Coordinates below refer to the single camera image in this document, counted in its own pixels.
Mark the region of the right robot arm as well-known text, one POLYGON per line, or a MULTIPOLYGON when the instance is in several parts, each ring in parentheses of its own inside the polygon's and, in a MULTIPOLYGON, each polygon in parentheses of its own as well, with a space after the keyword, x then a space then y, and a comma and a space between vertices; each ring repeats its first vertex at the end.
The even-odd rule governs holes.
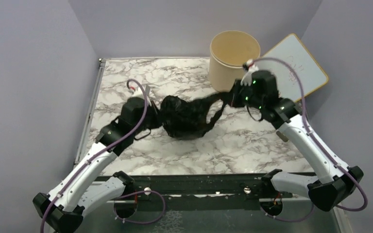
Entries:
POLYGON ((253 107, 291 141, 313 168, 315 176, 295 175, 279 169, 263 177, 261 192, 268 198, 290 192, 309 198, 322 211, 330 211, 351 195, 364 176, 358 166, 349 166, 315 134, 301 108, 278 95, 276 77, 261 70, 246 82, 235 80, 230 91, 231 107, 253 107))

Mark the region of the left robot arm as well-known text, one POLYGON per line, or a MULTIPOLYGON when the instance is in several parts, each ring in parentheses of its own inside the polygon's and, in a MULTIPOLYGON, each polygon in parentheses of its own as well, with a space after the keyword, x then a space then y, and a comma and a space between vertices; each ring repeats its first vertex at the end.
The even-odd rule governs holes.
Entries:
POLYGON ((33 204, 45 224, 59 233, 73 233, 83 218, 103 203, 114 199, 128 199, 135 191, 134 179, 123 171, 115 173, 106 183, 92 187, 92 183, 110 163, 133 144, 135 136, 157 124, 158 108, 151 100, 131 97, 121 113, 105 125, 97 135, 87 155, 49 193, 38 193, 33 204))

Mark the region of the black plastic trash bag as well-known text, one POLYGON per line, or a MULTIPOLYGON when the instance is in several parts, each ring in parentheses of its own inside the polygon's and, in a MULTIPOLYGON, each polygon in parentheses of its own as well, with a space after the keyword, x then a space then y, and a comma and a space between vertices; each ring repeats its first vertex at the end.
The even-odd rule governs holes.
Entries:
POLYGON ((212 130, 231 100, 228 92, 218 92, 203 98, 186 101, 178 96, 168 95, 160 105, 159 119, 167 134, 177 140, 194 140, 202 138, 212 130), (221 108, 207 121, 210 107, 222 101, 221 108))

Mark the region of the beige round trash bin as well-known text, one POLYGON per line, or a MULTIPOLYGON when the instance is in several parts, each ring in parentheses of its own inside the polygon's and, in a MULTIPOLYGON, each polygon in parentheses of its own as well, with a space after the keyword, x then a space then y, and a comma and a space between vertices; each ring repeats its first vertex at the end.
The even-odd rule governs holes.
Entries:
POLYGON ((236 79, 242 79, 242 65, 260 56, 259 42, 241 31, 224 31, 210 43, 208 80, 219 92, 230 91, 236 79))

